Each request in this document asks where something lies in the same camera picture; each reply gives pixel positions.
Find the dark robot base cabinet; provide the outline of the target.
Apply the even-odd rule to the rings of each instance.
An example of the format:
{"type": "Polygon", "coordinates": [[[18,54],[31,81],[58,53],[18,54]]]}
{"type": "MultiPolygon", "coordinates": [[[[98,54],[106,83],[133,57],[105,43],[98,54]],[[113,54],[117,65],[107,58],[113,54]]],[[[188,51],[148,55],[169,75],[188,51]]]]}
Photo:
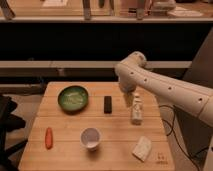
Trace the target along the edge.
{"type": "MultiPolygon", "coordinates": [[[[213,88],[213,35],[208,35],[183,77],[184,81],[213,88]]],[[[186,150],[190,156],[208,147],[213,128],[175,108],[186,150]]]]}

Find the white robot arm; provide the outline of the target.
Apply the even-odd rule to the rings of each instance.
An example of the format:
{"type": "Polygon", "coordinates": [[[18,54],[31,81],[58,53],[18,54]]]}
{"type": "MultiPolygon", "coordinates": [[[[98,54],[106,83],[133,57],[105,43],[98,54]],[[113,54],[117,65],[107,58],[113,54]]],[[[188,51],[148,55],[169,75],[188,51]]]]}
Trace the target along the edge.
{"type": "Polygon", "coordinates": [[[143,53],[135,51],[115,65],[119,88],[133,92],[137,86],[161,96],[213,128],[213,89],[173,79],[145,69],[143,53]]]}

